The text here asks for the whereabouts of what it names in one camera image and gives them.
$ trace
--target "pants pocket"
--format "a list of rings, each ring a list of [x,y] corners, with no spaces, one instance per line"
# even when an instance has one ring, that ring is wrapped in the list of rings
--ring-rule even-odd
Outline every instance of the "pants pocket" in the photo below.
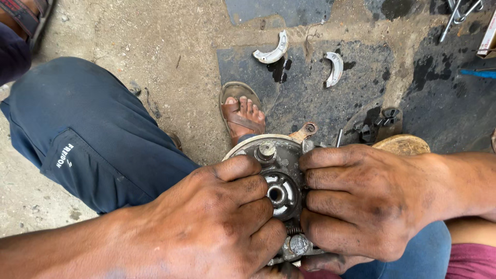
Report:
[[[40,172],[99,214],[152,201],[71,128],[54,138]]]

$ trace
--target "dirty hand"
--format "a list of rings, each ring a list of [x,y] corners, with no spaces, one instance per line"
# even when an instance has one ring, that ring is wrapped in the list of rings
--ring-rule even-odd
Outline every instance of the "dirty hand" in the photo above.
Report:
[[[199,168],[155,201],[130,208],[140,217],[131,222],[127,242],[140,253],[132,265],[149,267],[143,272],[154,271],[146,273],[153,277],[255,275],[286,238],[284,224],[272,218],[260,170],[255,159],[236,156]]]
[[[428,156],[358,144],[302,156],[300,168],[312,189],[302,229],[316,246],[338,254],[308,257],[303,268],[342,274],[372,259],[399,259],[408,241],[439,218],[434,189],[440,182]]]

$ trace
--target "cardboard box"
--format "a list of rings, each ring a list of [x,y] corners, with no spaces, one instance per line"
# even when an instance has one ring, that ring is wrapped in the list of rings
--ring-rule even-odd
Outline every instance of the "cardboard box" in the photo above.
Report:
[[[489,22],[488,30],[482,39],[479,49],[484,51],[478,51],[476,55],[482,59],[496,57],[496,10]]]

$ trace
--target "toe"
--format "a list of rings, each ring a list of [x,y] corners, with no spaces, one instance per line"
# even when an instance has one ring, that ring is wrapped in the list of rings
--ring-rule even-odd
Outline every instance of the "toe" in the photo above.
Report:
[[[246,96],[241,96],[240,98],[240,113],[242,116],[247,114],[248,110],[248,98]]]
[[[260,120],[265,120],[265,114],[264,114],[263,112],[261,112],[261,111],[260,111],[260,112],[258,113],[258,119],[260,119]]]
[[[228,98],[226,99],[226,104],[228,104],[228,105],[231,105],[231,104],[236,104],[236,102],[237,102],[237,101],[236,101],[236,99],[235,99],[235,98],[233,98],[233,97],[228,97]]]
[[[260,110],[258,109],[258,106],[254,104],[253,105],[253,115],[258,116],[259,111]]]
[[[248,114],[253,114],[253,101],[251,99],[248,99]]]

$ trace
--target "coil spring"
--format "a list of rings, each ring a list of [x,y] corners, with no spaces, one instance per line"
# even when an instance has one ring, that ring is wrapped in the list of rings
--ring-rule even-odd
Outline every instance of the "coil spring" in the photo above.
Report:
[[[295,235],[295,234],[299,234],[299,233],[302,233],[302,232],[303,232],[303,230],[300,227],[288,228],[288,235],[289,236],[292,236],[292,235]]]

